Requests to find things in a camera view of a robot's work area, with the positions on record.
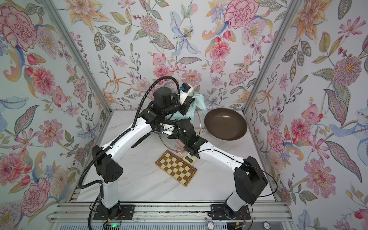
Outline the glass pot lid black handle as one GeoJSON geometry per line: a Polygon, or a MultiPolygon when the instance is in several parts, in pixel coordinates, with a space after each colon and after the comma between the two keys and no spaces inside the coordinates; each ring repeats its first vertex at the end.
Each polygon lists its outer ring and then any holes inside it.
{"type": "Polygon", "coordinates": [[[184,144],[183,149],[194,156],[207,140],[200,137],[191,122],[191,118],[170,120],[158,127],[158,133],[164,134],[168,139],[179,140],[184,144]]]}

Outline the light green cloth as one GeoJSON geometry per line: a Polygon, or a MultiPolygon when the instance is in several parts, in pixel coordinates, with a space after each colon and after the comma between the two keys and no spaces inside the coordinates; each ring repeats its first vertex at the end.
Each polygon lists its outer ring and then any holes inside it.
{"type": "Polygon", "coordinates": [[[194,99],[194,102],[191,103],[186,114],[182,115],[180,112],[175,112],[173,115],[169,116],[170,120],[181,120],[181,119],[186,119],[186,118],[191,118],[191,120],[193,120],[195,111],[197,109],[202,111],[203,116],[207,114],[208,111],[207,111],[207,106],[205,103],[205,97],[202,94],[199,94],[193,91],[188,95],[187,98],[189,97],[194,99]]]}

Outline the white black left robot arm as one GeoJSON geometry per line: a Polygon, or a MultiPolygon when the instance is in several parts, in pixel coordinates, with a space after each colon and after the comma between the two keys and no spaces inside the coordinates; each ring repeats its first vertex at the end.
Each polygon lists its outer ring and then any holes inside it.
{"type": "Polygon", "coordinates": [[[118,163],[127,150],[143,142],[152,131],[166,134],[169,139],[180,140],[185,150],[195,153],[191,137],[197,137],[189,118],[171,120],[169,117],[176,112],[185,115],[194,102],[191,95],[193,87],[184,83],[178,93],[172,93],[170,88],[161,87],[154,92],[154,100],[145,109],[138,109],[133,123],[118,137],[103,147],[92,149],[93,163],[97,174],[101,177],[101,203],[107,210],[118,207],[116,180],[123,174],[123,168],[118,163]]]}

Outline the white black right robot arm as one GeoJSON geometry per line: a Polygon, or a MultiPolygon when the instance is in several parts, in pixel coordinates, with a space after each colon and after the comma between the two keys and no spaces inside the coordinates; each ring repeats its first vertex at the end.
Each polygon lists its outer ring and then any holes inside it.
{"type": "Polygon", "coordinates": [[[226,211],[236,212],[245,205],[253,205],[268,185],[267,178],[258,161],[249,156],[246,159],[231,155],[196,134],[190,119],[169,121],[156,128],[169,139],[179,140],[184,150],[192,156],[211,162],[233,174],[234,191],[226,199],[226,211]]]}

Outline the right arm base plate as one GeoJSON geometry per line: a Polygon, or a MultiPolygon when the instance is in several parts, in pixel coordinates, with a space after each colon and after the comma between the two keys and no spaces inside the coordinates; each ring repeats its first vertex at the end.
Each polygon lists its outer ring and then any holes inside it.
{"type": "Polygon", "coordinates": [[[213,220],[249,220],[251,212],[247,205],[242,206],[239,211],[233,211],[225,204],[212,204],[208,216],[213,220]]]}

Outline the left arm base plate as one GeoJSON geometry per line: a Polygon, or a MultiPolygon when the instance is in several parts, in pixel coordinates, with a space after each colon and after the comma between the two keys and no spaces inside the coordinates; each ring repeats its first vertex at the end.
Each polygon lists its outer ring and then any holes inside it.
{"type": "Polygon", "coordinates": [[[135,205],[116,204],[108,209],[103,205],[98,205],[93,220],[132,220],[135,205]]]}

